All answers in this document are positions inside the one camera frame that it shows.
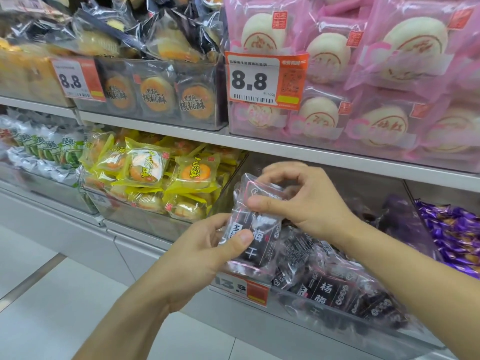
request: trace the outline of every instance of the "hand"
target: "hand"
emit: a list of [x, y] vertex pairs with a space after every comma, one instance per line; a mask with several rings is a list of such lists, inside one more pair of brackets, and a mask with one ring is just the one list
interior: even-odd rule
[[169, 313], [179, 311], [209, 285], [225, 263], [247, 250], [254, 239], [241, 230], [220, 245], [229, 213], [219, 213], [193, 223], [139, 280], [151, 280], [166, 302]]
[[285, 217], [309, 235], [339, 248], [345, 247], [345, 240], [361, 220], [347, 207], [325, 171], [301, 162], [280, 162], [264, 168], [258, 178], [261, 183], [285, 180], [296, 180], [300, 184], [297, 188], [287, 188], [289, 193], [297, 191], [292, 199], [251, 196], [247, 207]]

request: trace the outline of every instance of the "left hand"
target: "left hand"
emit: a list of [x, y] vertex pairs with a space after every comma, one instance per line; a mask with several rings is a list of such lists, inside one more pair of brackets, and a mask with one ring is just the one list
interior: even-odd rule
[[179, 311], [209, 285], [224, 264], [242, 254], [254, 239], [241, 230], [218, 246], [229, 213], [218, 213], [193, 223], [138, 281], [150, 281], [166, 301], [169, 313]]

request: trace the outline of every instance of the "white floor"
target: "white floor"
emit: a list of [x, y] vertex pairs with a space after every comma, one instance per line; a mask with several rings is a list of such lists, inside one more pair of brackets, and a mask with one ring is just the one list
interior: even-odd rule
[[[0, 227], [0, 299], [56, 253]], [[70, 360], [127, 287], [65, 259], [0, 312], [8, 360]], [[184, 314], [164, 322], [149, 360], [279, 360]]]

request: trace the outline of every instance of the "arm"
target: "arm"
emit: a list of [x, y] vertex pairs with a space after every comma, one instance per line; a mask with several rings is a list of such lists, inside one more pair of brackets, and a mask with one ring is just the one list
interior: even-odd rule
[[340, 248], [380, 280], [459, 359], [478, 359], [480, 281], [361, 221], [321, 168], [275, 163], [258, 180], [297, 180], [300, 188], [288, 201], [252, 196], [247, 203], [251, 210], [286, 217], [311, 236]]
[[253, 240], [241, 230], [217, 247], [230, 217], [196, 222], [125, 293], [100, 321], [73, 360], [144, 360], [166, 317], [209, 285], [215, 274]]

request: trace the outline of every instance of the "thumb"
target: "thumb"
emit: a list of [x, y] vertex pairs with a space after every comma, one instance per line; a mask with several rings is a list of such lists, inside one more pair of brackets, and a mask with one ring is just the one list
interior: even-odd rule
[[265, 196], [251, 196], [247, 201], [251, 211], [261, 214], [272, 214], [281, 217], [289, 216], [289, 201]]
[[227, 261], [235, 259], [242, 254], [254, 240], [250, 230], [244, 229], [229, 238], [224, 244], [210, 249], [213, 253], [213, 260], [218, 267]]

